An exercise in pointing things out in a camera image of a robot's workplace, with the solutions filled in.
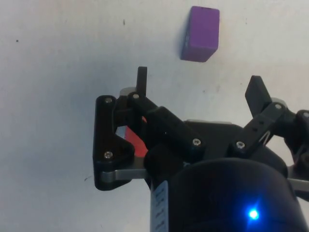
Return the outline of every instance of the red object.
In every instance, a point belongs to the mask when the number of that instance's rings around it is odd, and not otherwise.
[[[148,151],[145,143],[129,127],[126,127],[125,139],[134,145],[136,157],[145,157]]]

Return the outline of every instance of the metal bolt head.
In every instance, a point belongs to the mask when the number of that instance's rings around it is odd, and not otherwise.
[[[246,146],[245,143],[242,142],[242,141],[238,141],[236,143],[236,147],[239,148],[239,149],[243,149],[245,146]]]
[[[104,101],[105,101],[105,103],[111,103],[112,99],[111,98],[106,98]]]
[[[192,143],[194,146],[200,146],[202,142],[199,139],[194,139]]]
[[[282,108],[282,106],[280,105],[280,104],[275,104],[275,107],[276,107],[276,109],[281,109]]]
[[[111,151],[107,151],[107,152],[105,152],[104,153],[104,158],[106,158],[106,159],[110,159],[110,158],[112,158],[112,152]]]
[[[133,94],[133,98],[138,99],[138,98],[140,98],[140,96],[137,93],[135,93],[135,94]]]

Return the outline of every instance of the white table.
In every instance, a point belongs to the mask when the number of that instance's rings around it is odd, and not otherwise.
[[[179,59],[192,5],[221,11],[206,63]],[[0,231],[149,231],[143,181],[94,187],[96,97],[148,66],[148,97],[181,119],[244,126],[253,74],[291,110],[309,109],[308,28],[307,0],[2,0]],[[269,146],[292,163],[282,139]]]

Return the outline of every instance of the blue led light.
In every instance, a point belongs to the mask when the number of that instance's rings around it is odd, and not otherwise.
[[[257,220],[259,218],[259,213],[257,212],[257,210],[252,209],[249,212],[249,217],[253,220]]]

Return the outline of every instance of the purple cube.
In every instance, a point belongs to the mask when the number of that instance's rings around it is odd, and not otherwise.
[[[193,6],[181,59],[206,62],[219,46],[220,11]]]

